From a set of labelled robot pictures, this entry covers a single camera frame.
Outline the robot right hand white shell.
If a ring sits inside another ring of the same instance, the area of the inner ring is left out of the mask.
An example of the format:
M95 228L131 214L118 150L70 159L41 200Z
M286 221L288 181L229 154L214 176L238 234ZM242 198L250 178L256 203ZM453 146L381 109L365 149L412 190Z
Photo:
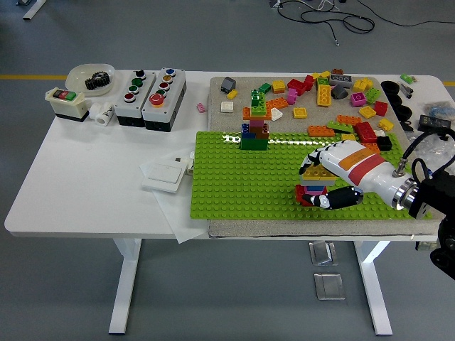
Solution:
M417 188L409 174L396 174L390 162L357 141L345 140L316 149L302 162L299 175L319 164L348 184L323 195L301 196L303 201L325 210L357 205L365 193L375 193L390 207L401 210L409 207L405 201Z

